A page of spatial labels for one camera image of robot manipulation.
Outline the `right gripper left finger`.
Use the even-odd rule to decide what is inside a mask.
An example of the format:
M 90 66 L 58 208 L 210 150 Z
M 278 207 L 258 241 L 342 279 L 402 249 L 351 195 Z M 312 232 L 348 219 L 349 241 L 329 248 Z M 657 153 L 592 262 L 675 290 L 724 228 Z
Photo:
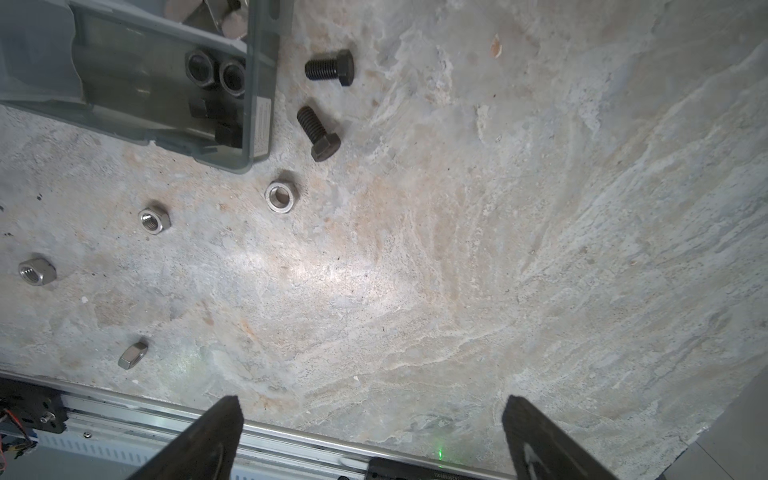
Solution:
M 225 396 L 131 476 L 140 479 L 231 477 L 243 431 L 237 396 Z

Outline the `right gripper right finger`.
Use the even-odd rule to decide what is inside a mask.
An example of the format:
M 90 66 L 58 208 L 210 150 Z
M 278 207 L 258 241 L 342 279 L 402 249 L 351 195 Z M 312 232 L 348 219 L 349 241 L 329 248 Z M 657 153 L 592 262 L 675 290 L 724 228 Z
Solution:
M 617 477 L 522 396 L 511 395 L 502 426 L 518 479 L 617 480 Z

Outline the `silver hex nut bottom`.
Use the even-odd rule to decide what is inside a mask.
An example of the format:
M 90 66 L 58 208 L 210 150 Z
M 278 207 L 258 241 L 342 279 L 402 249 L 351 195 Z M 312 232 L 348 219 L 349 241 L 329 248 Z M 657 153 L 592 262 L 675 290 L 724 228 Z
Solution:
M 134 368 L 146 355 L 149 345 L 145 341 L 137 341 L 130 345 L 119 357 L 118 366 L 124 370 Z

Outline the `black bolt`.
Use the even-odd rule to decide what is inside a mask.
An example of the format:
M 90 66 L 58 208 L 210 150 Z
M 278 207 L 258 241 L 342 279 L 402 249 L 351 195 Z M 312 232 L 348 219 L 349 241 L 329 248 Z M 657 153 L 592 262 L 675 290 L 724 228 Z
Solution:
M 342 87 L 350 87 L 355 78 L 352 52 L 344 49 L 340 50 L 334 58 L 307 61 L 305 76 L 312 81 L 338 80 Z
M 329 133 L 315 111 L 303 106 L 297 112 L 297 121 L 312 143 L 311 156 L 315 162 L 323 162 L 333 156 L 341 146 L 336 133 Z

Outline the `black nut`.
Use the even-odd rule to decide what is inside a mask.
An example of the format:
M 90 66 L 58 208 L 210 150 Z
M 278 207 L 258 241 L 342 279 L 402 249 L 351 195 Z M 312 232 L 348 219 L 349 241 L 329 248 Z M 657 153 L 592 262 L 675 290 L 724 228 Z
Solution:
M 234 98 L 241 98 L 246 89 L 246 67 L 237 58 L 223 61 L 219 68 L 219 83 L 222 89 Z
M 217 64 L 206 51 L 195 49 L 185 54 L 185 73 L 198 88 L 211 89 L 217 83 Z

